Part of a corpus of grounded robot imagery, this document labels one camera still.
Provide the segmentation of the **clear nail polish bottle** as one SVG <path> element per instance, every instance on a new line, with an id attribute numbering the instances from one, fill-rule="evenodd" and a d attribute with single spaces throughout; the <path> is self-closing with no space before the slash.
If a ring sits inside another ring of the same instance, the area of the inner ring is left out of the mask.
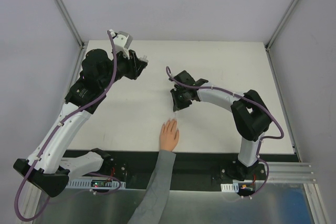
<path id="1" fill-rule="evenodd" d="M 139 61 L 141 63 L 148 64 L 147 56 L 143 56 L 143 57 L 139 58 Z"/>

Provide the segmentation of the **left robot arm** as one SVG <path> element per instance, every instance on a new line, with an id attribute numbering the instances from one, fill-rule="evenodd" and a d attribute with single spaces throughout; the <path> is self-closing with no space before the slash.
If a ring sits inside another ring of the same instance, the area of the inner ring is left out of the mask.
<path id="1" fill-rule="evenodd" d="M 123 77 L 137 79 L 148 65 L 146 58 L 138 58 L 135 51 L 120 51 L 115 60 L 111 60 L 103 49 L 93 49 L 86 54 L 81 63 L 79 79 L 69 89 L 59 118 L 36 150 L 27 159 L 19 158 L 14 169 L 27 180 L 46 193 L 49 197 L 58 196 L 67 184 L 90 172 L 99 176 L 111 172 L 110 155 L 98 148 L 87 154 L 64 159 L 68 146 L 94 114 L 111 80 Z"/>

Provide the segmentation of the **grey sleeved forearm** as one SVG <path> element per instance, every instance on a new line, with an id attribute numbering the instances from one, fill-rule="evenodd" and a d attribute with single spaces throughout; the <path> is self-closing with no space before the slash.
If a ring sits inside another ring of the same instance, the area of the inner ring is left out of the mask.
<path id="1" fill-rule="evenodd" d="M 129 223 L 159 223 L 170 194 L 172 171 L 176 155 L 160 150 L 155 169 L 145 195 Z"/>

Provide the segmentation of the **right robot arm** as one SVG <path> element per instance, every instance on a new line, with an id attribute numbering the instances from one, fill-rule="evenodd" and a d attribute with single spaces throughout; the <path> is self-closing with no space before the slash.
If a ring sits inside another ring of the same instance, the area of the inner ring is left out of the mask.
<path id="1" fill-rule="evenodd" d="M 225 169 L 226 175 L 240 181 L 250 178 L 259 163 L 257 153 L 260 140 L 271 124 L 271 118 L 266 113 L 268 109 L 258 92 L 224 92 L 216 86 L 212 87 L 206 79 L 195 80 L 185 70 L 169 80 L 175 83 L 170 90 L 174 112 L 188 108 L 193 101 L 197 101 L 216 105 L 232 113 L 242 140 L 235 163 Z"/>

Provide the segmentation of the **mannequin hand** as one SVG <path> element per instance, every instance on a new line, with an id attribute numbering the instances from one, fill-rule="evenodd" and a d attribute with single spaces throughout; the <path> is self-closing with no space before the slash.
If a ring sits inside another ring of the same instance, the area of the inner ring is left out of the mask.
<path id="1" fill-rule="evenodd" d="M 180 132 L 177 128 L 177 120 L 172 119 L 168 120 L 162 125 L 160 132 L 160 150 L 170 151 L 172 152 L 180 138 Z"/>

